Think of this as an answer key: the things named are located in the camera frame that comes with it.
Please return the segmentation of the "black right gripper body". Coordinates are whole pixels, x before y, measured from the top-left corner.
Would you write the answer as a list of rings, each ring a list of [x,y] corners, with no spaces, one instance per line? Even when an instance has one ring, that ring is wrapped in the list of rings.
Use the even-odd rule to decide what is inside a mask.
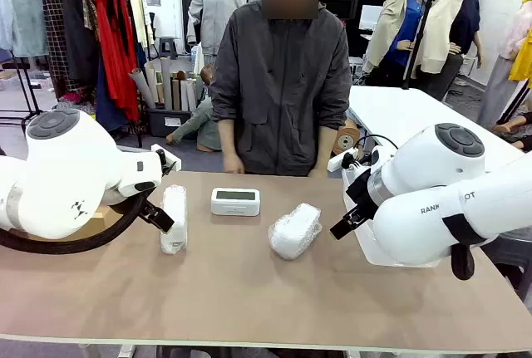
[[[381,170],[372,173],[369,166],[351,165],[346,171],[348,186],[346,195],[354,203],[343,216],[346,220],[373,220],[382,204],[379,189],[382,187]]]

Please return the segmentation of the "person's right hand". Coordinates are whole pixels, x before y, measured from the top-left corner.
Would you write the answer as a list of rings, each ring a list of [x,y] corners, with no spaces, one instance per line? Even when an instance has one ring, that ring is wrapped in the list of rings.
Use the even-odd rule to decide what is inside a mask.
[[[227,174],[244,174],[242,160],[235,153],[223,153],[224,172]]]

